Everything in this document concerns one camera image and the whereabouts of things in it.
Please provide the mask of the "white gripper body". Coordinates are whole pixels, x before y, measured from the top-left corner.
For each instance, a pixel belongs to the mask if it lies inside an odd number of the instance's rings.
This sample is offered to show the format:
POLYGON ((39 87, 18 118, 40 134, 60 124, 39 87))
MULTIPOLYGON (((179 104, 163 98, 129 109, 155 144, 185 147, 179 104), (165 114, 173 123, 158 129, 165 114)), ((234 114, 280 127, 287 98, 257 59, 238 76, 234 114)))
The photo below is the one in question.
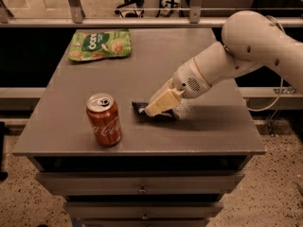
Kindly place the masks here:
POLYGON ((175 71, 172 84, 183 98, 199 97, 211 88, 195 59, 190 59, 175 71))

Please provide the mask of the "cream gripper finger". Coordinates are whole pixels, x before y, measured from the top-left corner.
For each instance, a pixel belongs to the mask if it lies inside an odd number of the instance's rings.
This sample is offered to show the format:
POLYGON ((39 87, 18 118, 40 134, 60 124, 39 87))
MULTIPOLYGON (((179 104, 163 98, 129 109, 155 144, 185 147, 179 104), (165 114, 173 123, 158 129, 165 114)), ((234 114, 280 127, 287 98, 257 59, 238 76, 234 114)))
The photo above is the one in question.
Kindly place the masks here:
POLYGON ((169 79, 150 99, 150 102, 169 103, 173 99, 172 79, 169 79))
POLYGON ((173 94, 173 99, 169 103, 149 102, 144 109, 146 115, 156 116, 178 106, 181 103, 184 92, 177 89, 171 89, 171 93, 173 94))

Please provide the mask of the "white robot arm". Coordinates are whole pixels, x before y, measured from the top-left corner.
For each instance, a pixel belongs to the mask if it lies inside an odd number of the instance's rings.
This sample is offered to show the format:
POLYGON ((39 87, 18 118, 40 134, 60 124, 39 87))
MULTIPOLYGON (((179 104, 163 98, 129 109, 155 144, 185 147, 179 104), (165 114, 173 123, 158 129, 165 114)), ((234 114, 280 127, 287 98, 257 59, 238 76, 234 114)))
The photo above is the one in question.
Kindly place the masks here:
POLYGON ((196 98, 224 79, 241 77, 261 66, 303 91, 303 43, 259 13, 237 12, 224 23, 222 39, 178 67, 144 112, 156 116, 169 111, 184 98, 196 98))

